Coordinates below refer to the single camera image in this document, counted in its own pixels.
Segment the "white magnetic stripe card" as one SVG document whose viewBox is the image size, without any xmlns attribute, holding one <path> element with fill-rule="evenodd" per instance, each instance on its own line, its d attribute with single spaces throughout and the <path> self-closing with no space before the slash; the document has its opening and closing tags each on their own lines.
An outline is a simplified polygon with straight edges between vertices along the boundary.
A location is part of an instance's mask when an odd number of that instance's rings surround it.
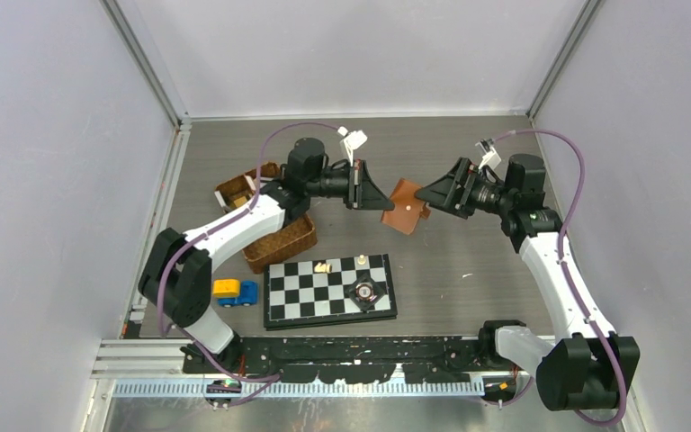
<svg viewBox="0 0 691 432">
<path fill-rule="evenodd" d="M 253 177 L 251 177 L 250 175 L 244 175 L 244 178 L 247 182 L 247 185 L 248 185 L 251 193 L 256 194 L 257 193 L 257 187 L 256 187 L 255 179 Z"/>
</svg>

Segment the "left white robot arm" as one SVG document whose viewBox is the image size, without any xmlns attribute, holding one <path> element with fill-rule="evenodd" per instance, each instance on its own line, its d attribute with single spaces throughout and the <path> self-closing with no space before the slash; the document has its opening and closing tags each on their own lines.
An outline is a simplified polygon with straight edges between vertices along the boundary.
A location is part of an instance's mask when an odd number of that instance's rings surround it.
<svg viewBox="0 0 691 432">
<path fill-rule="evenodd" d="M 160 231 L 140 274 L 138 291 L 162 317 L 204 347 L 216 371 L 232 371 L 240 358 L 236 332 L 210 305 L 211 278 L 229 257 L 292 224 L 313 197 L 340 198 L 349 210 L 391 211 L 389 197 L 370 178 L 365 161 L 330 164 L 323 142 L 298 139 L 281 172 L 251 200 L 200 228 Z"/>
</svg>

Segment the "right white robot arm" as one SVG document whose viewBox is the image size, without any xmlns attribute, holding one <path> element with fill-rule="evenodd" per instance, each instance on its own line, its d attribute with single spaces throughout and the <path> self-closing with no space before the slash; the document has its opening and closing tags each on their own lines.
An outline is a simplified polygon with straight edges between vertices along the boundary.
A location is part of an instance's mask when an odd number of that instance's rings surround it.
<svg viewBox="0 0 691 432">
<path fill-rule="evenodd" d="M 517 319 L 485 321 L 477 346 L 480 362 L 494 370 L 508 362 L 519 366 L 534 378 L 548 410 L 621 411 L 640 348 L 633 337 L 619 335 L 592 300 L 561 232 L 561 216 L 544 204 L 545 179 L 537 156 L 511 157 L 504 179 L 461 157 L 415 196 L 462 219 L 476 211 L 499 216 L 549 312 L 553 342 L 537 337 Z"/>
</svg>

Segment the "brown leather card holder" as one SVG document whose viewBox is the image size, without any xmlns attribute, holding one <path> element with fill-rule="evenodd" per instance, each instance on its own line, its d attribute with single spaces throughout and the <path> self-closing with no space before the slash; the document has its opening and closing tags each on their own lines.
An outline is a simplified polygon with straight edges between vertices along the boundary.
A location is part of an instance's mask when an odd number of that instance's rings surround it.
<svg viewBox="0 0 691 432">
<path fill-rule="evenodd" d="M 411 235 L 419 222 L 427 220 L 431 213 L 426 202 L 415 196 L 421 188 L 421 185 L 401 178 L 390 194 L 394 209 L 382 212 L 381 223 L 404 235 Z"/>
</svg>

